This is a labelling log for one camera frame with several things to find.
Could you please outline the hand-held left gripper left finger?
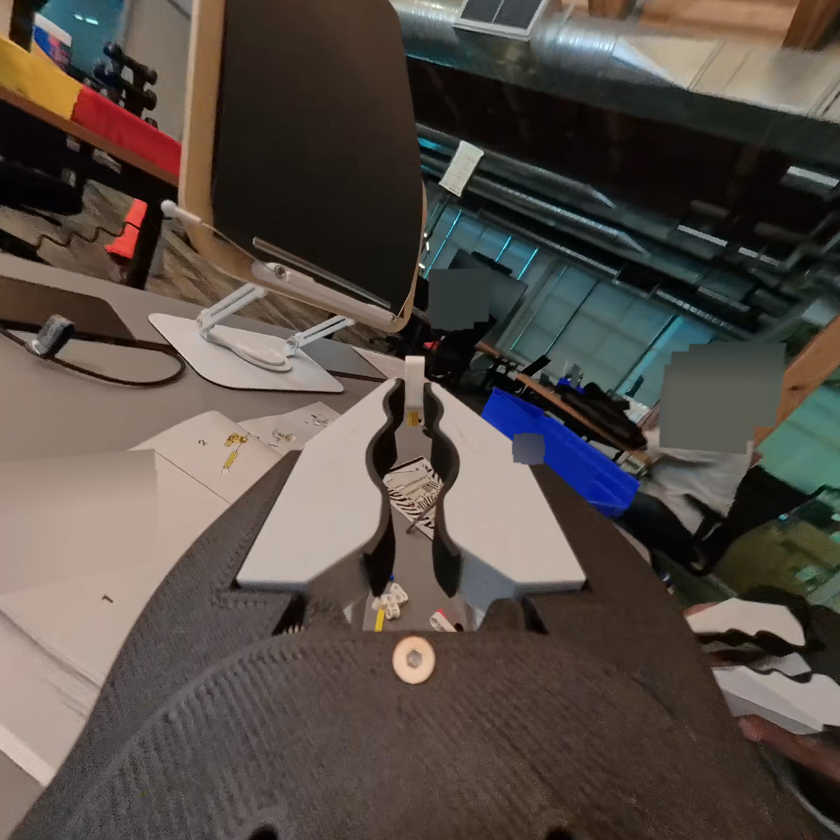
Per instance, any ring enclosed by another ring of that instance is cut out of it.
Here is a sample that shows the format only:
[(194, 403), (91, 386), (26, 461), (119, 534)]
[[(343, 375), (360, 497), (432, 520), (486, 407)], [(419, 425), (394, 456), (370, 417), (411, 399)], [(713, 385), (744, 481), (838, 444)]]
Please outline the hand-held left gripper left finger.
[(240, 567), (243, 590), (287, 592), (341, 608), (389, 585), (396, 556), (384, 476), (396, 461), (403, 380), (390, 379), (295, 453)]

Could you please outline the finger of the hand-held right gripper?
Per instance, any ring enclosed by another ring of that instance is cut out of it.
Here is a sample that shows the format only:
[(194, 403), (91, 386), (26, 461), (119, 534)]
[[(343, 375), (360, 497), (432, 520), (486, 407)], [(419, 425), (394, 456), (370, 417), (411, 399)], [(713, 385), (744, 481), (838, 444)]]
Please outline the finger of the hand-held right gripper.
[(826, 677), (801, 655), (716, 664), (711, 672), (735, 718), (758, 717), (793, 734), (826, 727)]
[(691, 608), (685, 619), (696, 635), (740, 633), (749, 637), (772, 636), (795, 648), (806, 646), (805, 631), (785, 605), (744, 601), (733, 597), (726, 601)]

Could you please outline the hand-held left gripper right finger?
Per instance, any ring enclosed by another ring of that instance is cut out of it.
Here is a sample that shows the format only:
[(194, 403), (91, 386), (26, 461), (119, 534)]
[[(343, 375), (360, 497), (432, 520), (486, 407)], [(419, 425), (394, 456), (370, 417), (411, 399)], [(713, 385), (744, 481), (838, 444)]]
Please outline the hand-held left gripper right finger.
[(560, 523), (512, 441), (440, 385), (425, 386), (437, 583), (473, 610), (497, 600), (577, 592), (586, 583)]

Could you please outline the lego sticker sheet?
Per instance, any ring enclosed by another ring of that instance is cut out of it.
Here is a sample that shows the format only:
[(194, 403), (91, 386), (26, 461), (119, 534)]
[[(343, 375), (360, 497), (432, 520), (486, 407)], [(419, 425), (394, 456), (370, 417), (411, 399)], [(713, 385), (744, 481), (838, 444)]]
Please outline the lego sticker sheet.
[(408, 522), (407, 532), (434, 538), (435, 510), (444, 480), (426, 457), (396, 465), (384, 477), (392, 508)]

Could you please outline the pile of loose lego pieces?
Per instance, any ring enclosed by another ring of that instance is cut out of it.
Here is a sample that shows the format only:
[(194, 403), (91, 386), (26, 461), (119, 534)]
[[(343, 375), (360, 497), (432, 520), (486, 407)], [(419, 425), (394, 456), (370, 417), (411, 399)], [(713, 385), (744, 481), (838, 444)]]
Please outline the pile of loose lego pieces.
[[(391, 575), (383, 593), (374, 596), (371, 602), (371, 609), (375, 613), (373, 632), (381, 633), (386, 623), (400, 620), (402, 609), (407, 603), (407, 593), (396, 582), (394, 575)], [(430, 614), (426, 622), (421, 624), (421, 628), (425, 629), (426, 626), (440, 633), (463, 633), (466, 630), (464, 624), (450, 621), (442, 610)]]

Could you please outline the person's right hand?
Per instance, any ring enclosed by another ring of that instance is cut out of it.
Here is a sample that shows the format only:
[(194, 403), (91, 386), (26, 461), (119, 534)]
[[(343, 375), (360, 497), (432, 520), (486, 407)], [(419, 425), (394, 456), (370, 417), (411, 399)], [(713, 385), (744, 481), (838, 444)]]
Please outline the person's right hand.
[(747, 740), (839, 786), (838, 740), (825, 735), (794, 734), (757, 716), (739, 717), (737, 723)]

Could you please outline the blue plastic bin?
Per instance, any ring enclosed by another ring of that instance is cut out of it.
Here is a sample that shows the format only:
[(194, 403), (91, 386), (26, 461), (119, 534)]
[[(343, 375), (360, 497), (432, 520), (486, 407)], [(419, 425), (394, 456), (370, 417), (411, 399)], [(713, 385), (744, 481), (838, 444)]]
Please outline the blue plastic bin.
[(634, 500), (636, 478), (542, 409), (495, 388), (481, 415), (510, 439), (515, 463), (550, 467), (606, 517), (620, 518)]

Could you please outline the wooden edged desk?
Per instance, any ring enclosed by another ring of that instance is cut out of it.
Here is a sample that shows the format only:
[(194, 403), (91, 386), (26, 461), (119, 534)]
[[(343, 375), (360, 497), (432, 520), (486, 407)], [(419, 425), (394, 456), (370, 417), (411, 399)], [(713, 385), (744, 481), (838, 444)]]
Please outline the wooden edged desk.
[(542, 385), (538, 380), (522, 373), (520, 370), (516, 371), (513, 381), (520, 384), (525, 392), (537, 396), (541, 401), (550, 404), (552, 406), (551, 413), (563, 423), (572, 421), (571, 430), (578, 433), (579, 437), (582, 437), (590, 444), (598, 443), (615, 450), (614, 462), (620, 464), (627, 459), (632, 459), (638, 464), (645, 466), (653, 463), (645, 448), (631, 448), (626, 439), (611, 434), (609, 429), (603, 424), (582, 414), (575, 404), (570, 403), (568, 399), (564, 398), (562, 394), (557, 393), (554, 389)]

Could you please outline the black bag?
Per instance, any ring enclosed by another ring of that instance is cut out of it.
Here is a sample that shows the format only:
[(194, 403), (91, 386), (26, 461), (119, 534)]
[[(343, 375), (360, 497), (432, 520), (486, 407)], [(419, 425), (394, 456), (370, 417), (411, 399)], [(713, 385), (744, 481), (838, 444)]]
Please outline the black bag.
[(612, 438), (630, 449), (644, 449), (648, 442), (644, 432), (626, 415), (629, 401), (615, 398), (596, 383), (582, 387), (558, 383), (555, 392), (567, 405), (573, 407), (586, 420), (594, 423)]

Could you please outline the white tablet stand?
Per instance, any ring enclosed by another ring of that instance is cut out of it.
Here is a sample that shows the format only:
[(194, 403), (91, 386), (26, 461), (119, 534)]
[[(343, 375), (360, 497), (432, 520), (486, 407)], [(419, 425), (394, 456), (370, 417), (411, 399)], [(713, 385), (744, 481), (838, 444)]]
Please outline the white tablet stand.
[[(342, 329), (380, 314), (378, 307), (315, 280), (305, 269), (252, 256), (231, 238), (190, 213), (172, 200), (164, 200), (165, 217), (181, 220), (188, 231), (197, 228), (222, 242), (245, 259), (243, 283), (194, 320), (154, 313), (150, 324), (184, 361), (204, 379), (229, 389), (243, 391), (341, 393), (343, 388), (332, 374), (303, 348)], [(227, 320), (269, 293), (306, 302), (330, 312), (331, 317), (315, 326), (281, 339), (266, 334), (234, 329)]]

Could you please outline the white hanging paper tag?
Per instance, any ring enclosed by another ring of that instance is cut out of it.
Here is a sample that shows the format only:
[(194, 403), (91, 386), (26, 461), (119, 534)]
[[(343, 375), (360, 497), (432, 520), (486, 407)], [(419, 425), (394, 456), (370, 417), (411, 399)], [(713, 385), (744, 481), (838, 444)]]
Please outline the white hanging paper tag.
[(448, 167), (438, 180), (440, 187), (451, 196), (462, 197), (484, 156), (485, 152), (480, 147), (466, 140), (459, 141)]

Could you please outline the black screen on plywood board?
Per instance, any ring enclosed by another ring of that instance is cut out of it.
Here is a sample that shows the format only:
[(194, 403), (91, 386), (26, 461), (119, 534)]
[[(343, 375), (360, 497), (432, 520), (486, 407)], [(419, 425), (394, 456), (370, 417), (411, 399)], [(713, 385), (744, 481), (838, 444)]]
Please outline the black screen on plywood board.
[(193, 2), (178, 186), (217, 270), (402, 330), (427, 199), (393, 5)]

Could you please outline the red and yellow cloth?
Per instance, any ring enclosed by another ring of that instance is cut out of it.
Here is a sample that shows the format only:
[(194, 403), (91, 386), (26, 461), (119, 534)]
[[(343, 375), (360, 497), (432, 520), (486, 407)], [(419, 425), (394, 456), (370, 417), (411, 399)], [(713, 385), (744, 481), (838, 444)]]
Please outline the red and yellow cloth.
[(44, 57), (1, 37), (2, 104), (173, 186), (181, 144)]

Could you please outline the wooden support post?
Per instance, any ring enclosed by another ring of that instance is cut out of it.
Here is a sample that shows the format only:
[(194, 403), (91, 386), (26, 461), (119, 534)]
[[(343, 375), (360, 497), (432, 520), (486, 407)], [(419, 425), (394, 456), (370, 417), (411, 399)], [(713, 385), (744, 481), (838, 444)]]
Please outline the wooden support post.
[(774, 422), (758, 427), (753, 444), (759, 447), (839, 365), (839, 316), (830, 321), (786, 367)]

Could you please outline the silver air duct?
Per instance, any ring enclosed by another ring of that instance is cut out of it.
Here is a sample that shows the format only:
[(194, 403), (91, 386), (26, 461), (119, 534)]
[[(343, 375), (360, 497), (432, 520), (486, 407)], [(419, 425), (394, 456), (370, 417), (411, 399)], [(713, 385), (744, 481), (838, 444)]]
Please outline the silver air duct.
[(621, 36), (636, 35), (640, 2), (617, 17), (610, 2), (392, 1), (406, 57), (488, 78), (608, 66)]

